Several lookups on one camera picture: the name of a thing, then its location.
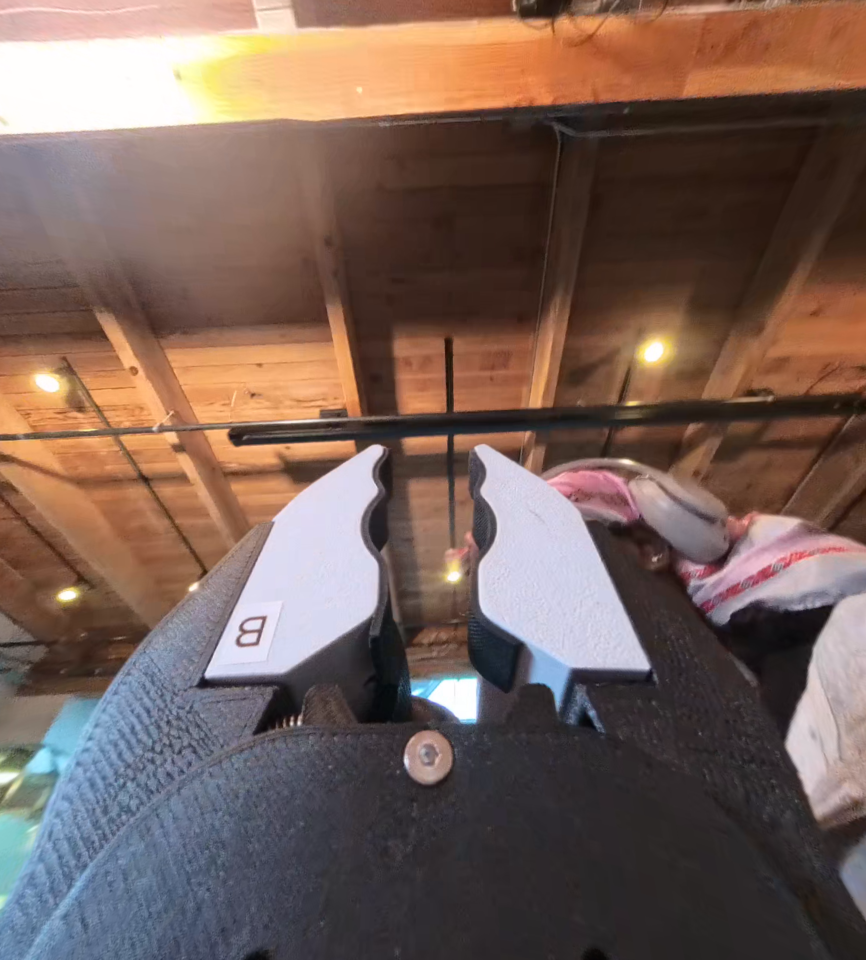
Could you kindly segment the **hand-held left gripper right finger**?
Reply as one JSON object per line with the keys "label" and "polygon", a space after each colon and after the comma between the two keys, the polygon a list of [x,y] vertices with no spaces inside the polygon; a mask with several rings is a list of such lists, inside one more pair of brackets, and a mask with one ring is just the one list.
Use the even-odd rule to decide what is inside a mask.
{"label": "hand-held left gripper right finger", "polygon": [[501,716],[529,685],[549,690],[563,719],[588,687],[649,685],[647,649],[576,506],[484,443],[468,474],[467,647],[481,717]]}

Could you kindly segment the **grey headphones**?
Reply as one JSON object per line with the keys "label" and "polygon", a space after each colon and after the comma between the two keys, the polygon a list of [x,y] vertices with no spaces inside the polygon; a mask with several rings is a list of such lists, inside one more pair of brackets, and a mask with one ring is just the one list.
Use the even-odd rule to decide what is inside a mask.
{"label": "grey headphones", "polygon": [[615,529],[641,526],[701,565],[727,555],[729,512],[698,484],[625,458],[587,458],[541,475],[586,522]]}

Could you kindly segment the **black ceiling rail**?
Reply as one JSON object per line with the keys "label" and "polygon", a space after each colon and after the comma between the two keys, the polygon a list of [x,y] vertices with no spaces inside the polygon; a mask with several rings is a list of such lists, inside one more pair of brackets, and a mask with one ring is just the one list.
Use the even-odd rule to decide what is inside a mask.
{"label": "black ceiling rail", "polygon": [[707,426],[776,420],[849,419],[866,414],[866,393],[745,396],[517,410],[396,414],[251,422],[230,426],[237,447],[328,442],[542,434],[583,429]]}

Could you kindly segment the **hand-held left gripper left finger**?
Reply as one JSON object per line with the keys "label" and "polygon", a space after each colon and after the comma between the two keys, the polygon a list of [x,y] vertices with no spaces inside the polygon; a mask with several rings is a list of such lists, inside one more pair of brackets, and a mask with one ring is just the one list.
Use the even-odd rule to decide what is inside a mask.
{"label": "hand-held left gripper left finger", "polygon": [[207,663],[211,687],[273,686],[296,708],[337,686],[362,721],[401,721],[411,693],[383,550],[389,452],[371,445],[271,522]]}

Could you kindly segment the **pink patterned scarf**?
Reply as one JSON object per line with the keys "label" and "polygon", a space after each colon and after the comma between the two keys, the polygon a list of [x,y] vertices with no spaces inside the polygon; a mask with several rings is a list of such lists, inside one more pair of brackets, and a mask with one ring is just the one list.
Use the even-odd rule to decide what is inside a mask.
{"label": "pink patterned scarf", "polygon": [[866,594],[866,545],[853,539],[802,518],[758,511],[729,512],[728,531],[727,555],[706,564],[679,555],[656,535],[691,602],[718,627],[746,609],[795,613]]}

